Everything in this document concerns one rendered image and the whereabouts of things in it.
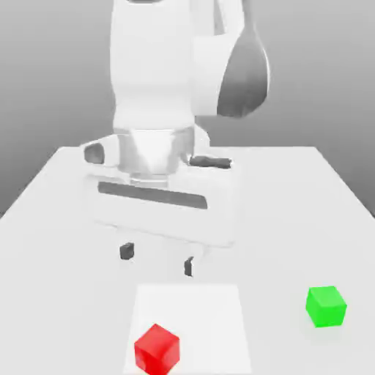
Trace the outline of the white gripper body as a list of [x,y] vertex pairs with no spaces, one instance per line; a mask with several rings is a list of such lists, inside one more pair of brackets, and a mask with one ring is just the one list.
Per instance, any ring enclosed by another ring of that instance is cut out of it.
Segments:
[[114,168],[83,176],[86,212],[107,226],[225,248],[235,241],[240,172],[181,166],[168,187],[136,187]]

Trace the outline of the small green cube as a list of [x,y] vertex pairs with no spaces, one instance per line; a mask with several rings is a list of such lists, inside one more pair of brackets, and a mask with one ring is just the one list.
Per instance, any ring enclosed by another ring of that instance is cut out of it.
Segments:
[[314,327],[337,327],[344,322],[347,304],[334,286],[311,287],[305,309]]

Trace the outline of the small red cube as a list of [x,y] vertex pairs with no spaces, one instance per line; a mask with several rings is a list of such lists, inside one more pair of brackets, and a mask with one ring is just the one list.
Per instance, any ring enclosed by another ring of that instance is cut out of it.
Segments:
[[135,343],[135,364],[148,375],[167,375],[179,362],[180,339],[153,324]]

